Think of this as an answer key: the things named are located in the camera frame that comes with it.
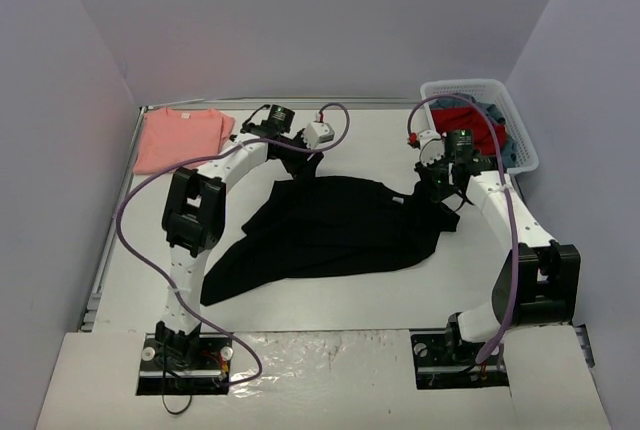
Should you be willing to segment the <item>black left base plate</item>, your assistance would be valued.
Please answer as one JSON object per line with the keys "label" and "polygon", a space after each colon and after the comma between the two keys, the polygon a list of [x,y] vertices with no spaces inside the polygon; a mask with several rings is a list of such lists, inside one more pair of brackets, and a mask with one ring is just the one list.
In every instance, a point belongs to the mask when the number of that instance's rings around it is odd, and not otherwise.
{"label": "black left base plate", "polygon": [[200,338],[184,360],[164,355],[163,346],[146,335],[139,362],[137,396],[217,396],[229,393],[231,340],[217,334]]}

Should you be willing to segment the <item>white plastic laundry basket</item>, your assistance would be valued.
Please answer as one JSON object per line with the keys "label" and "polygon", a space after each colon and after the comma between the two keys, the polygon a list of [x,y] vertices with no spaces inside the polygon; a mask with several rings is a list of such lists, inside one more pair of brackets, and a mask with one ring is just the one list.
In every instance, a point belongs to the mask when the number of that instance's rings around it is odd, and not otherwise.
{"label": "white plastic laundry basket", "polygon": [[532,172],[539,166],[538,154],[516,105],[505,85],[495,79],[450,79],[425,82],[420,87],[422,99],[461,94],[488,112],[490,119],[505,126],[508,142],[503,151],[508,173]]}

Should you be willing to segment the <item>black t-shirt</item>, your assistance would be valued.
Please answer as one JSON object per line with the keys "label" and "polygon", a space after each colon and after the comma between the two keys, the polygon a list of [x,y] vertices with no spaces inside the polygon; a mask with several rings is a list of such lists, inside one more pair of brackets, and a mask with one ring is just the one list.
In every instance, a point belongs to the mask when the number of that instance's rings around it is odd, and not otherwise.
{"label": "black t-shirt", "polygon": [[428,259],[459,217],[422,183],[411,194],[351,176],[277,181],[235,242],[207,272],[208,307],[284,279],[403,270]]}

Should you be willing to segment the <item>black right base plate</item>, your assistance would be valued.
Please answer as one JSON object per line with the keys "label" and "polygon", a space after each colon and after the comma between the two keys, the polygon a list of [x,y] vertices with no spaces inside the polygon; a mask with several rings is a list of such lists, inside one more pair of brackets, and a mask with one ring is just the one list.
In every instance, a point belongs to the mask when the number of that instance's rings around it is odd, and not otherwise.
{"label": "black right base plate", "polygon": [[483,363],[476,356],[483,343],[450,341],[445,329],[411,330],[415,383],[418,390],[463,390],[508,387],[499,355]]}

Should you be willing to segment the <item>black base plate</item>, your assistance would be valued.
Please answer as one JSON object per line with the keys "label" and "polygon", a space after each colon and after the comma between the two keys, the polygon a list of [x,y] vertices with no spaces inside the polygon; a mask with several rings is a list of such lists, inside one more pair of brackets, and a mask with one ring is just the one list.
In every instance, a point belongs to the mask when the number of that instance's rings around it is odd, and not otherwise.
{"label": "black base plate", "polygon": [[146,335],[139,362],[137,396],[217,396],[229,393],[231,340],[217,334],[200,338],[184,360],[164,355],[163,346]]}
{"label": "black base plate", "polygon": [[450,341],[445,329],[411,330],[415,383],[418,390],[463,390],[508,387],[499,355],[483,363],[476,356],[483,343]]}

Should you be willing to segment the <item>red t-shirt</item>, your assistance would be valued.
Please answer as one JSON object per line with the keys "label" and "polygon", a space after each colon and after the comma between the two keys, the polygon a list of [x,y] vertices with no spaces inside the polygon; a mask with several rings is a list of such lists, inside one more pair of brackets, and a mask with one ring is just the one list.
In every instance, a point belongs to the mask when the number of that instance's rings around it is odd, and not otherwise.
{"label": "red t-shirt", "polygon": [[473,135],[474,148],[482,155],[495,155],[495,146],[487,121],[472,107],[431,109],[436,130],[450,133],[469,130]]}

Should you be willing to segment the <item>folded pink t-shirt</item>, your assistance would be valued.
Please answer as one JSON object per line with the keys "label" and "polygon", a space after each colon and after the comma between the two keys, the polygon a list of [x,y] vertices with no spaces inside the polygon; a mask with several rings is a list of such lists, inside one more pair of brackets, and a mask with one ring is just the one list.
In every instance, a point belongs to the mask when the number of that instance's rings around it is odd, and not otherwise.
{"label": "folded pink t-shirt", "polygon": [[234,125],[233,117],[214,108],[153,110],[144,117],[133,173],[150,175],[182,161],[218,155]]}

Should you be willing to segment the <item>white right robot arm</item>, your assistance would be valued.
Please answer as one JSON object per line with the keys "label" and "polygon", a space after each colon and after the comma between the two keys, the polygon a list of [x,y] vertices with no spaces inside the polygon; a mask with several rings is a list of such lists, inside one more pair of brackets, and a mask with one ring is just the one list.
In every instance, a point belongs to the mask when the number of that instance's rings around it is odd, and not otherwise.
{"label": "white right robot arm", "polygon": [[478,362],[496,352],[513,327],[568,323],[575,313],[581,257],[534,218],[495,156],[474,147],[469,130],[412,133],[415,170],[435,202],[458,195],[488,223],[506,257],[487,302],[454,316],[443,339],[446,356]]}

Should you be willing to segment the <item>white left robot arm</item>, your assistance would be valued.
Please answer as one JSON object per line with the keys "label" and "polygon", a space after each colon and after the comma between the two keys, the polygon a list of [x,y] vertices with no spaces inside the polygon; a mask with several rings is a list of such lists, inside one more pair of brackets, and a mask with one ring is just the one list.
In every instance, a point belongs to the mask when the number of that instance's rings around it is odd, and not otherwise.
{"label": "white left robot arm", "polygon": [[180,167],[173,174],[161,221],[170,247],[172,283],[155,339],[166,345],[165,356],[179,368],[195,365],[201,356],[200,297],[207,259],[224,232],[228,192],[270,159],[298,175],[312,159],[309,152],[335,138],[321,115],[287,137],[294,116],[289,109],[271,105],[261,123],[242,124],[230,155],[199,168]]}

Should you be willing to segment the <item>grey-blue t-shirt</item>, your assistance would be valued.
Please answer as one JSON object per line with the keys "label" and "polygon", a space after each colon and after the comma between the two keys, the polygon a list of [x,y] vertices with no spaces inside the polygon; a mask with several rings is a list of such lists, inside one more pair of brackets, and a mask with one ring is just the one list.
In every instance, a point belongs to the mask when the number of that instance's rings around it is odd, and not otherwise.
{"label": "grey-blue t-shirt", "polygon": [[[473,96],[461,93],[460,97],[477,105],[486,118],[491,122],[501,150],[501,159],[505,168],[514,168],[517,163],[517,143],[508,134],[506,119],[495,104],[478,102]],[[445,108],[472,107],[455,98],[439,98],[429,104],[430,111]]]}

